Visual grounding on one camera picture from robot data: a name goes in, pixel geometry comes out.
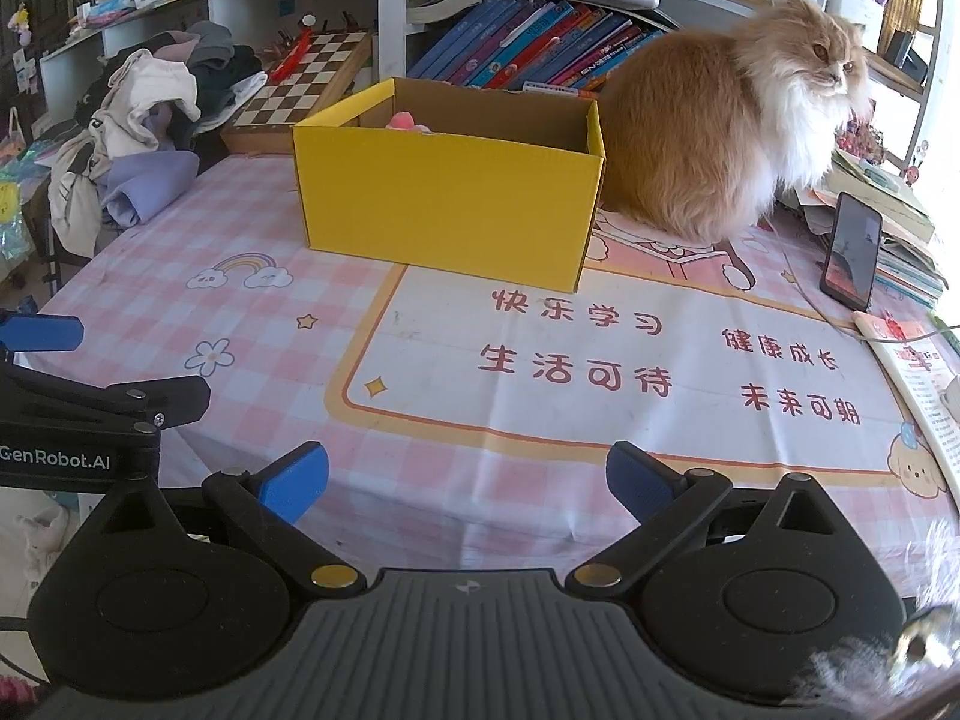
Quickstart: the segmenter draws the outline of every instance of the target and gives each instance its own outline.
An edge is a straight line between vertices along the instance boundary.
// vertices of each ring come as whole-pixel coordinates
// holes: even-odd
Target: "cartoon character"
[[[700,284],[734,287],[741,292],[757,283],[730,241],[712,247],[690,245],[619,214],[598,210],[587,245],[587,260],[617,272],[665,275]]]
[[[890,445],[887,464],[901,484],[918,498],[936,498],[947,491],[937,460],[923,445],[912,422],[905,422]]]

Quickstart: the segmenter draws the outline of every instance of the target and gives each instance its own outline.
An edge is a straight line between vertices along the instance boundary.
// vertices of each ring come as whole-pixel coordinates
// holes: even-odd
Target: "cloud cartoon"
[[[257,287],[286,287],[294,277],[286,268],[261,268],[255,274],[244,279],[243,286],[255,290]]]
[[[200,271],[186,283],[189,290],[206,290],[215,287],[222,287],[227,283],[227,274],[224,271],[207,268]]]

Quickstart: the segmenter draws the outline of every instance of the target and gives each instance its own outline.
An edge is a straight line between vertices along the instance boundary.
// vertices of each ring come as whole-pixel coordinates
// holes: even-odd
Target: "pink toy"
[[[414,124],[414,117],[408,111],[400,111],[393,114],[390,122],[387,123],[387,129],[402,129],[409,132],[430,132],[429,127],[423,124]]]

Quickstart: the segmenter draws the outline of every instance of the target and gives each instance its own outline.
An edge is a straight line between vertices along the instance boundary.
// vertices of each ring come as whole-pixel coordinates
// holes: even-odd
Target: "plush toy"
[[[430,131],[424,124],[415,124],[413,115],[407,111],[400,111],[400,113],[393,114],[390,122],[387,123],[387,129],[403,129],[409,132]]]
[[[27,10],[27,4],[25,2],[21,2],[16,13],[10,17],[10,20],[7,22],[7,28],[16,32],[21,47],[30,45],[32,38],[32,33],[30,32],[30,12]]]

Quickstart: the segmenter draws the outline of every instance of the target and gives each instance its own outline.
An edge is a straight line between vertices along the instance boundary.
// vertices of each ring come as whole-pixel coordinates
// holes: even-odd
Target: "smartphone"
[[[820,289],[853,311],[866,311],[870,305],[882,227],[879,211],[846,191],[840,193]]]

